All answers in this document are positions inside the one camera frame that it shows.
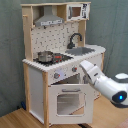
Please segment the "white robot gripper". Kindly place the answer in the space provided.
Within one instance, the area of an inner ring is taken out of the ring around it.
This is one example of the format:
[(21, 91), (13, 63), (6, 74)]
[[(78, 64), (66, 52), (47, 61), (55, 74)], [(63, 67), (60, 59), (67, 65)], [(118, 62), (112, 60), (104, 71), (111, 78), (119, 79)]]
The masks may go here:
[(84, 71), (88, 81), (94, 84), (96, 79), (102, 74), (100, 68), (97, 65), (90, 63), (89, 61), (82, 61), (80, 67)]

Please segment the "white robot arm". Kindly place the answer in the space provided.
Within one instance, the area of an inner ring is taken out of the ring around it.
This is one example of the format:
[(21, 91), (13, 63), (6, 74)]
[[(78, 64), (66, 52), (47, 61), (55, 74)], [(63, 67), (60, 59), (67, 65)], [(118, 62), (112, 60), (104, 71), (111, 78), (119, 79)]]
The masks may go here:
[(88, 83), (117, 108), (128, 108), (128, 74), (119, 73), (114, 78), (107, 77), (101, 69), (89, 61), (82, 61), (80, 67)]

